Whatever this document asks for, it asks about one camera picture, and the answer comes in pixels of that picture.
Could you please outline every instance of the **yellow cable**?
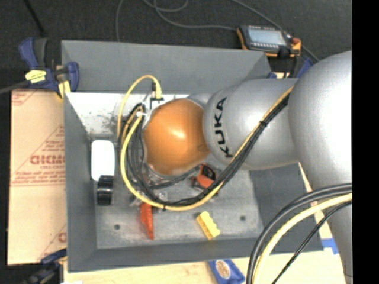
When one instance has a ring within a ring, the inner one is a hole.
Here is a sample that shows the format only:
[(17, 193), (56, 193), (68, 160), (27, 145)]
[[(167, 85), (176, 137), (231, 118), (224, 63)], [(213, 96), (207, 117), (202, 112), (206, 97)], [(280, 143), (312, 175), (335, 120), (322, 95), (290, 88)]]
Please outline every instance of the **yellow cable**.
[(287, 221), (273, 236), (272, 238), (270, 239), (270, 241), (268, 242), (268, 244), (266, 245), (266, 247), (264, 248), (260, 258), (258, 259), (257, 261), (257, 264), (256, 264), (256, 267), (255, 267), (255, 270), (252, 274), (252, 283), (257, 283), (258, 282), (258, 276), (260, 274), (260, 271), (262, 270), (262, 265), (263, 265), (263, 262), (267, 259), (267, 257), (269, 256), (269, 254), (271, 253), (271, 251), (274, 249), (275, 245), (277, 245), (277, 242), (279, 242), (279, 240), (281, 239), (281, 237), (288, 231), (290, 230), (291, 228), (293, 228), (293, 226), (295, 226), (297, 223), (299, 223), (300, 221), (304, 220), (305, 218), (313, 215), (314, 213), (318, 212), (318, 211), (322, 211), (326, 208), (329, 208), (329, 207), (332, 207), (332, 206), (335, 206), (337, 204), (341, 204), (341, 203), (344, 203), (344, 202), (348, 202), (352, 199), (352, 194), (349, 193), (347, 195), (344, 195), (344, 196), (339, 196), (339, 197), (336, 197), (336, 198), (333, 198), (333, 199), (330, 199), (328, 201), (325, 201), (325, 202), (322, 202), (320, 204), (317, 204), (316, 206), (313, 206), (313, 207), (310, 207), (304, 211), (302, 211), (301, 213), (295, 215), (295, 217), (293, 217), (292, 219), (290, 219), (289, 221)]
[(121, 119), (123, 117), (123, 111), (126, 104), (126, 100), (128, 100), (128, 97), (130, 93), (133, 91), (133, 89), (140, 83), (142, 80), (145, 79), (151, 79), (153, 80), (156, 90), (155, 90), (155, 98), (156, 99), (162, 99), (162, 88), (160, 87), (159, 81), (152, 75), (144, 75), (142, 77), (139, 77), (136, 81), (133, 82), (131, 87), (129, 87), (128, 91), (126, 92), (120, 106), (120, 111), (118, 112), (118, 121), (117, 121), (117, 138), (120, 136), (120, 130), (121, 130)]
[[(120, 114), (119, 114), (119, 118), (118, 118), (118, 121), (119, 123), (121, 124), (121, 117), (122, 117), (122, 111), (124, 109), (124, 106), (125, 106), (125, 103), (126, 103), (126, 100), (131, 92), (131, 90), (140, 82), (142, 81), (144, 78), (152, 78), (153, 76), (150, 76), (150, 75), (146, 75), (146, 76), (142, 76), (141, 78), (139, 78), (138, 80), (136, 80), (132, 86), (130, 87), (130, 89), (127, 91), (124, 99), (123, 99), (123, 102), (121, 104), (121, 108), (120, 108)], [(266, 112), (266, 114), (261, 118), (261, 121), (263, 121), (267, 116), (268, 114), (273, 110), (275, 109), (278, 104), (292, 91), (293, 89), (293, 86), (290, 87), (289, 89), (287, 89), (287, 91), (285, 91), (280, 97), (279, 99), (275, 102), (275, 104), (273, 104), (273, 106)], [(127, 178), (127, 175), (126, 175), (126, 169), (125, 169), (125, 155), (126, 155), (126, 149), (127, 149), (127, 146), (130, 142), (130, 139), (131, 139), (131, 136), (133, 135), (134, 131), (136, 130), (137, 126), (139, 125), (140, 121), (142, 120), (142, 116), (141, 117), (138, 117), (138, 119), (134, 122), (133, 126), (131, 127), (131, 129), (129, 130), (125, 140), (123, 141), (123, 146), (122, 146), (122, 149), (121, 149), (121, 159), (120, 159), (120, 170), (121, 170), (121, 175), (123, 177), (123, 180), (124, 180), (124, 183), (125, 185), (127, 186), (127, 188), (129, 189), (129, 191), (139, 200), (145, 202), (145, 203), (148, 203), (150, 204), (151, 206), (154, 206), (154, 207), (158, 207), (158, 208), (162, 208), (162, 209), (167, 209), (167, 210), (170, 210), (170, 211), (187, 211), (187, 210), (190, 210), (190, 209), (194, 209), (196, 207), (199, 207), (201, 206), (202, 204), (208, 202), (218, 191), (219, 189), (223, 186), (224, 184), (224, 181), (222, 181), (217, 187), (215, 187), (211, 192), (209, 192), (208, 194), (206, 194), (206, 196), (204, 196), (202, 199), (200, 199), (198, 202), (196, 203), (193, 203), (193, 204), (189, 204), (189, 205), (186, 205), (186, 206), (170, 206), (170, 205), (164, 205), (164, 204), (161, 204), (161, 203), (158, 203), (158, 202), (155, 202), (143, 195), (141, 195), (140, 193), (138, 193), (138, 191), (135, 190), (135, 188), (132, 186), (132, 184), (129, 182), (128, 178)], [(119, 130), (120, 130), (120, 124), (118, 124), (117, 126), (117, 131), (118, 131), (118, 134), (117, 136), (119, 136)], [(242, 143), (242, 145), (239, 147), (238, 151), (236, 152), (236, 154), (232, 157), (230, 163), (232, 163), (234, 161), (234, 159), (238, 156), (238, 154), (245, 148), (245, 145), (246, 143), (249, 141), (250, 137), (255, 133), (255, 131), (259, 128), (261, 122), (259, 122), (255, 128), (251, 131), (251, 133), (247, 136), (247, 138), (244, 140), (244, 142)]]
[(127, 122), (125, 123), (124, 125), (124, 129), (123, 129), (123, 134), (121, 136), (121, 141), (125, 140), (125, 137), (126, 137), (126, 132), (129, 128), (129, 125), (131, 123), (131, 121), (133, 120), (134, 116), (138, 113), (138, 112), (142, 112), (143, 109), (142, 107), (138, 107), (131, 115), (130, 117), (128, 118)]

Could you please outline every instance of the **digital display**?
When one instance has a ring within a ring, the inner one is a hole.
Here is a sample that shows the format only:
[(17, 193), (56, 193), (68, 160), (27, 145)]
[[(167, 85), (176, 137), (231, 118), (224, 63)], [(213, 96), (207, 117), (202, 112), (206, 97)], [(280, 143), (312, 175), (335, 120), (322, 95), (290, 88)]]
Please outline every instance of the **digital display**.
[(249, 36), (252, 42), (277, 44), (283, 46), (287, 45), (280, 31), (257, 30), (254, 28), (249, 28)]

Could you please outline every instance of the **cardboard sheet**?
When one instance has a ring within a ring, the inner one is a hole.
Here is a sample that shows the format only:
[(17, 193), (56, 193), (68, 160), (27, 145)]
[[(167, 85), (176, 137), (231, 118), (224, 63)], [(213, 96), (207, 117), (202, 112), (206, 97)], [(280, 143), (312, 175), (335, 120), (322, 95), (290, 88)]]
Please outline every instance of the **cardboard sheet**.
[(37, 263), (66, 247), (62, 105), (50, 91), (12, 93), (8, 264)]

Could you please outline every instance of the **white object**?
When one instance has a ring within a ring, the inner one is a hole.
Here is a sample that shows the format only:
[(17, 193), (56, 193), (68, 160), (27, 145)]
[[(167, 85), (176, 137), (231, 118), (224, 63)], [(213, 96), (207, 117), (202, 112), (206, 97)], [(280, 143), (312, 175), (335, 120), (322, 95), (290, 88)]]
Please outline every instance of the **white object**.
[(115, 153), (113, 143), (95, 140), (91, 146), (91, 177), (99, 181), (101, 175), (114, 175)]

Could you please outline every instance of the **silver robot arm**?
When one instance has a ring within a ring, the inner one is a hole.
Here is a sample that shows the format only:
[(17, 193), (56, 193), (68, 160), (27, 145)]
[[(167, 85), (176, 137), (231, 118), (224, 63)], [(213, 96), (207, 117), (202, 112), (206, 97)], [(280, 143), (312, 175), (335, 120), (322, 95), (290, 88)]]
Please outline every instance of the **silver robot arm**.
[[(212, 95), (203, 118), (212, 154), (228, 164), (264, 113), (294, 86), (288, 106), (263, 131), (243, 167), (300, 162), (314, 190), (352, 182), (351, 57), (351, 51), (328, 57), (299, 79), (252, 80)], [(329, 225), (346, 282), (352, 283), (351, 206), (337, 212)]]

